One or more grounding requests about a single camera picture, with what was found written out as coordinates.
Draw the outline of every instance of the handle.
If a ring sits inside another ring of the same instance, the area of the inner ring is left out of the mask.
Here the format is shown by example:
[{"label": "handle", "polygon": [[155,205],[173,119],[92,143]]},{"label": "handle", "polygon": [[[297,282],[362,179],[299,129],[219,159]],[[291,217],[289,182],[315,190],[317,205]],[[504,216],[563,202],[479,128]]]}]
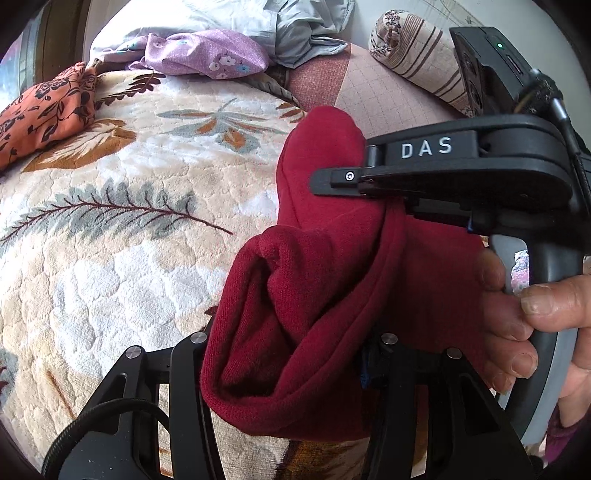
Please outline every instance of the handle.
[{"label": "handle", "polygon": [[[489,244],[509,271],[511,291],[510,259],[511,254],[513,259],[515,258],[516,252],[509,252],[509,249],[515,248],[519,243],[506,240],[510,237],[498,237],[492,235]],[[583,253],[578,249],[545,241],[528,241],[527,247],[530,285],[560,281],[583,273]],[[518,378],[509,393],[499,396],[499,403],[505,407],[505,412],[523,445],[532,445],[544,438],[573,357],[576,340],[577,329],[558,333],[534,331],[530,342],[538,352],[537,370],[529,379]]]}]

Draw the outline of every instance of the bed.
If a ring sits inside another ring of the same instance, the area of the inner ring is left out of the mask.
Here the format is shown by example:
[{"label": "bed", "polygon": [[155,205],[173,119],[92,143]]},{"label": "bed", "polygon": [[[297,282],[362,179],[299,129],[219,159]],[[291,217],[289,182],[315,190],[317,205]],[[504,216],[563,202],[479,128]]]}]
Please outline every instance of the bed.
[{"label": "bed", "polygon": [[[366,137],[460,115],[357,46],[284,80],[292,101],[107,72],[90,128],[2,173],[0,418],[35,466],[128,346],[167,348],[207,324],[233,256],[277,218],[275,166],[306,110],[337,106]],[[249,437],[213,419],[228,479],[361,473],[367,439]],[[160,447],[171,476],[164,431]]]}]

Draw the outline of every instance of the striped pillow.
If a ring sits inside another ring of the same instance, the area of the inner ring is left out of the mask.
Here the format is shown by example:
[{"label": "striped pillow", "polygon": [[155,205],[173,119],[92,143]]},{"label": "striped pillow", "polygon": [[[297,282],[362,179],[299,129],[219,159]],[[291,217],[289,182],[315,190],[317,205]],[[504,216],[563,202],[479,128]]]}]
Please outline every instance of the striped pillow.
[{"label": "striped pillow", "polygon": [[472,116],[448,33],[412,13],[390,10],[376,23],[369,52],[393,72]]}]

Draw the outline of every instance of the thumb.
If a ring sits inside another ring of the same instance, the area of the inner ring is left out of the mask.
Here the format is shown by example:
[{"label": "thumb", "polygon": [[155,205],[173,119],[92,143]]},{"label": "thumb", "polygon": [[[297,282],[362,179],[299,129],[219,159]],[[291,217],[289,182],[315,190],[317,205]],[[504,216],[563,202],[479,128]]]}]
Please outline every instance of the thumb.
[{"label": "thumb", "polygon": [[591,326],[591,276],[533,285],[520,294],[526,321],[543,332]]}]

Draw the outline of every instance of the screw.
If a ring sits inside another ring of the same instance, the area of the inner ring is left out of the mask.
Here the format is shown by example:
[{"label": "screw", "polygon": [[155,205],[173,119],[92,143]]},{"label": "screw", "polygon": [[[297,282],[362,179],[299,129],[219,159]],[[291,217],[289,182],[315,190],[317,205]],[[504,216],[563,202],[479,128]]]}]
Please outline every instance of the screw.
[{"label": "screw", "polygon": [[382,341],[386,345],[395,345],[398,342],[398,337],[393,333],[383,333],[382,334]]},{"label": "screw", "polygon": [[131,360],[132,358],[139,357],[141,352],[142,352],[142,348],[140,346],[134,345],[134,346],[130,346],[125,351],[125,356]]},{"label": "screw", "polygon": [[459,360],[460,358],[462,358],[462,352],[460,351],[459,348],[456,348],[454,346],[448,348],[446,350],[447,356],[451,359],[454,360]]},{"label": "screw", "polygon": [[205,332],[195,332],[191,335],[191,343],[203,343],[207,340],[207,333]]}]

